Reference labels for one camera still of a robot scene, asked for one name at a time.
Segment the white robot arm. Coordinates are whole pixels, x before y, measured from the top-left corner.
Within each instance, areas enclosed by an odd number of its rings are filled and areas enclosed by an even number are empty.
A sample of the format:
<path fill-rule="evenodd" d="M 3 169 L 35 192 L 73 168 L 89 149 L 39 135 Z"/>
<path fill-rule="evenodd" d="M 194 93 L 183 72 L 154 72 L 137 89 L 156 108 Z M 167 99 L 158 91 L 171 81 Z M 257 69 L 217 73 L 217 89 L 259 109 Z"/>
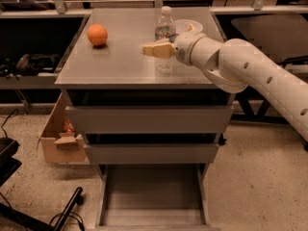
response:
<path fill-rule="evenodd" d="M 280 67 L 251 43 L 219 42 L 201 32 L 184 32 L 175 42 L 160 39 L 141 46 L 145 56 L 195 66 L 218 88 L 239 93 L 253 87 L 308 141 L 308 84 Z"/>

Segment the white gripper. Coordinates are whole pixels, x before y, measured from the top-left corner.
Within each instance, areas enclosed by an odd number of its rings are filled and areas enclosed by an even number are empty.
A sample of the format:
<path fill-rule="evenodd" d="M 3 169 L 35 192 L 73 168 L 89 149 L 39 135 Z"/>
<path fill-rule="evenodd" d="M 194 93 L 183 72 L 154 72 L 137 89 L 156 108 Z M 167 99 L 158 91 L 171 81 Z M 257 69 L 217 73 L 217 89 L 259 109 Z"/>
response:
<path fill-rule="evenodd" d="M 194 45 L 206 37 L 203 33 L 194 33 L 195 27 L 192 23 L 185 25 L 185 33 L 180 34 L 174 44 L 167 38 L 159 39 L 154 42 L 148 42 L 141 45 L 141 53 L 144 56 L 155 57 L 159 59 L 175 58 L 182 64 L 191 65 L 191 53 Z"/>

